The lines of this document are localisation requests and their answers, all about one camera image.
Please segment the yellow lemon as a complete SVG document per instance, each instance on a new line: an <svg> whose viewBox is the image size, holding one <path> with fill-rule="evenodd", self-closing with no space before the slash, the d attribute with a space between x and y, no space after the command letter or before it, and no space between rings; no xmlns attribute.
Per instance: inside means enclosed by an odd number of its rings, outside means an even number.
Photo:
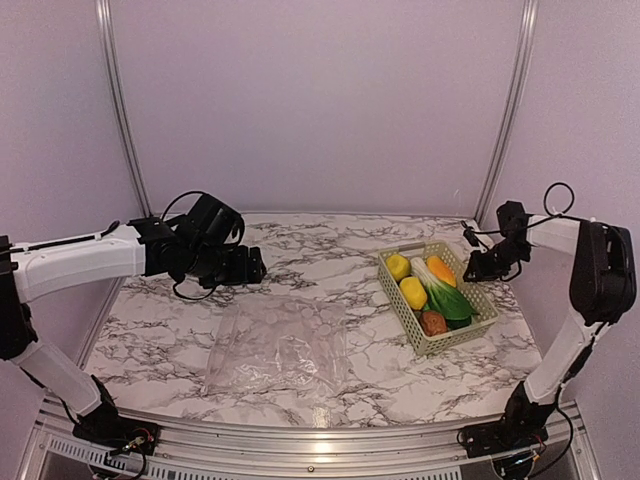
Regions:
<svg viewBox="0 0 640 480"><path fill-rule="evenodd" d="M399 288L412 310L422 310L428 302L428 295L420 280L413 276L402 279Z"/></svg>
<svg viewBox="0 0 640 480"><path fill-rule="evenodd" d="M396 283L411 275L411 263L403 255L392 254L386 259L385 264Z"/></svg>

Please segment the clear zip top bag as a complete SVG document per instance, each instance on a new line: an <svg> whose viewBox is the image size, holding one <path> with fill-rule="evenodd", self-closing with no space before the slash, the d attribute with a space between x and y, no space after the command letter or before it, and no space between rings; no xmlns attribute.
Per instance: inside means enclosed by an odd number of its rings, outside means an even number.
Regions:
<svg viewBox="0 0 640 480"><path fill-rule="evenodd" d="M349 365L344 304L256 295L225 309L204 388L209 394L335 393Z"/></svg>

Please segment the brown bread bun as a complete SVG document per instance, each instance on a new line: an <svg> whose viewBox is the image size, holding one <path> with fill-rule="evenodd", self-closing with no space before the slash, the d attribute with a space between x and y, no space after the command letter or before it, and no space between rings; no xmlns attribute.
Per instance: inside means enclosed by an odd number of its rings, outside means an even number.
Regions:
<svg viewBox="0 0 640 480"><path fill-rule="evenodd" d="M446 334L448 327L445 318L437 311L423 311L419 317L419 323L427 337Z"/></svg>

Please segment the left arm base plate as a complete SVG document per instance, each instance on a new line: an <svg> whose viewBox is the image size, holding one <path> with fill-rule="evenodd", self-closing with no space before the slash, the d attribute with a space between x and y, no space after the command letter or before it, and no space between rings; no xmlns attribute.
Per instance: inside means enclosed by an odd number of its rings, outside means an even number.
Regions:
<svg viewBox="0 0 640 480"><path fill-rule="evenodd" d="M120 417L115 425L90 426L86 422L80 422L72 430L76 438L109 447L111 450L119 449L121 452L124 452L126 445L141 438L142 444L132 450L148 456L154 453L159 433L160 426L156 423L126 417Z"/></svg>

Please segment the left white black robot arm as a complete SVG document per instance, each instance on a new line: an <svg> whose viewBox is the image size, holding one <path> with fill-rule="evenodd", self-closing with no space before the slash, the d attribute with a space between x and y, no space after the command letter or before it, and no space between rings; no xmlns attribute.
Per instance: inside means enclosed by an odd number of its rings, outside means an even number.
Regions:
<svg viewBox="0 0 640 480"><path fill-rule="evenodd" d="M67 288L106 279L168 274L192 277L207 293L219 286L258 284L267 273L257 247L241 241L240 217L140 218L106 231L41 244L1 239L1 358L57 395L75 415L74 435L120 446L153 439L153 425L120 415L104 384L38 337L30 303Z"/></svg>

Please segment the green white bok choy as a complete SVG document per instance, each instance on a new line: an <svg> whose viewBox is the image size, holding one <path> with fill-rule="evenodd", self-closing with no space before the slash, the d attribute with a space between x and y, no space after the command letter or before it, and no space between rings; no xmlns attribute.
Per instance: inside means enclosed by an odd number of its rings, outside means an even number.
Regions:
<svg viewBox="0 0 640 480"><path fill-rule="evenodd" d="M456 288L440 281L419 257L410 260L411 272L422 283L428 295L428 307L446 319L464 319L477 314L471 303Z"/></svg>

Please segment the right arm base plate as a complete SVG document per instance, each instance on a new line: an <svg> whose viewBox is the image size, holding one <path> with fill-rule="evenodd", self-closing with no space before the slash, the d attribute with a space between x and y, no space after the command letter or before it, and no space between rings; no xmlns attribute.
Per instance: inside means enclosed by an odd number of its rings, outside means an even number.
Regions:
<svg viewBox="0 0 640 480"><path fill-rule="evenodd" d="M511 431L498 420L467 425L458 431L456 440L469 458L477 458L532 445L541 446L548 438L545 427L530 432Z"/></svg>

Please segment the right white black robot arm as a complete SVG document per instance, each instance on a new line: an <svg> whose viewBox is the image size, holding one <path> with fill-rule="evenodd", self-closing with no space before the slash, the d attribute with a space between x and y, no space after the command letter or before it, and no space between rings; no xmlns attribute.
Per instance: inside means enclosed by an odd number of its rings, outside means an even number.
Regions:
<svg viewBox="0 0 640 480"><path fill-rule="evenodd" d="M517 385L500 420L467 430L475 444L486 435L503 448L515 448L545 426L563 388L582 370L599 338L633 306L637 283L625 228L563 214L533 215L515 201L501 205L497 219L501 241L472 252L465 281L504 280L510 272L519 273L535 247L573 258L568 315L543 360Z"/></svg>

